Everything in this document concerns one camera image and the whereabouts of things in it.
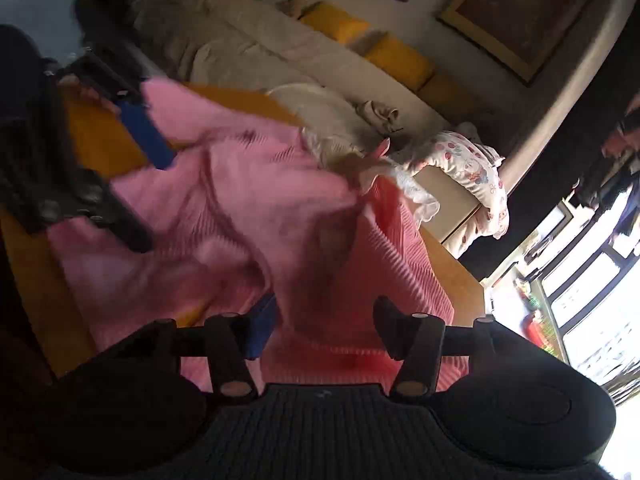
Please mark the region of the floral pink blanket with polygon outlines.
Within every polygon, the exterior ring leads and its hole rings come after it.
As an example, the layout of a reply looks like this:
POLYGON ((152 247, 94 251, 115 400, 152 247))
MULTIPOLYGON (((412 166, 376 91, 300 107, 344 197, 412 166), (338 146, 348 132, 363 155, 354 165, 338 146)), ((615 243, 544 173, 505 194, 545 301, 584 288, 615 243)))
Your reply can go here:
POLYGON ((508 194, 498 173, 502 161, 490 146, 474 143, 460 132, 445 130, 416 149, 408 169, 417 174, 426 166, 435 167, 465 188, 480 203, 478 235, 498 240, 510 223, 508 194))

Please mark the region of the beige sofa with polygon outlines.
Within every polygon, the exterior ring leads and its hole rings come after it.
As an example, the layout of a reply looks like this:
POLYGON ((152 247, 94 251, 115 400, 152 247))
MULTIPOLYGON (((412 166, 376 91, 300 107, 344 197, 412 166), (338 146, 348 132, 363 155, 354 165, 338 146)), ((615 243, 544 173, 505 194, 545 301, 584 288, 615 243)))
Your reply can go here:
MULTIPOLYGON (((396 162, 408 165, 437 133, 474 140, 471 124, 453 124, 414 93, 349 48, 256 0, 130 0, 143 52, 166 74, 191 84, 261 91, 315 84, 355 107, 390 140, 396 162)), ((454 255, 481 237, 480 203, 435 167, 414 177, 440 203, 427 229, 454 255)))

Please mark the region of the pink knitted garment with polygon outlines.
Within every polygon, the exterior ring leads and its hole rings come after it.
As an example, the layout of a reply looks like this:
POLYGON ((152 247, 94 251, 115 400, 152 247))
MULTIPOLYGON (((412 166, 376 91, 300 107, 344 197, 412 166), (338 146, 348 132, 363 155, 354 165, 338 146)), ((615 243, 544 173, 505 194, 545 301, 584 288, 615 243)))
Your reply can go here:
POLYGON ((114 182, 154 247, 130 252, 87 220, 51 228, 100 349, 159 318, 200 324, 273 294, 278 326, 250 366, 264 382, 389 386, 398 366, 375 331, 376 298, 454 319, 405 196, 321 168, 299 129, 229 110, 164 78, 143 87, 154 122, 186 142, 167 170, 114 182))

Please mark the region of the yellow cushion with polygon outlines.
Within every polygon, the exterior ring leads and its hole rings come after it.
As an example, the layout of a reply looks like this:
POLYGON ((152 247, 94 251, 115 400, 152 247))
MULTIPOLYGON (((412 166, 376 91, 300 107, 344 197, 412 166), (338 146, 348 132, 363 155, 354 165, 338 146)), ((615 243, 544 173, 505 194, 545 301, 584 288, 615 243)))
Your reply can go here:
POLYGON ((325 1, 314 4, 299 21, 343 46, 351 44, 370 28, 368 22, 354 18, 338 6, 325 1))
POLYGON ((412 92, 418 92, 435 73, 432 61, 389 32, 367 50, 364 58, 412 92))

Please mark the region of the white frilly garment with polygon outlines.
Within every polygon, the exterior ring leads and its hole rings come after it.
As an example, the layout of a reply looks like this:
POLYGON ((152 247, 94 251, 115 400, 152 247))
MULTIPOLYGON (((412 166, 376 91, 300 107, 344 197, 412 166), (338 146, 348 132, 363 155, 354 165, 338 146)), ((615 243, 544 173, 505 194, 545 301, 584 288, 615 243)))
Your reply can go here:
MULTIPOLYGON (((337 93, 315 84, 281 84, 267 96, 284 106, 304 124, 303 136, 323 168, 337 171, 351 157, 365 158, 384 142, 355 107, 337 93)), ((389 177, 413 206, 416 222, 429 222, 439 213, 437 198, 418 183, 405 162, 385 153, 359 177, 367 191, 378 176, 389 177)))

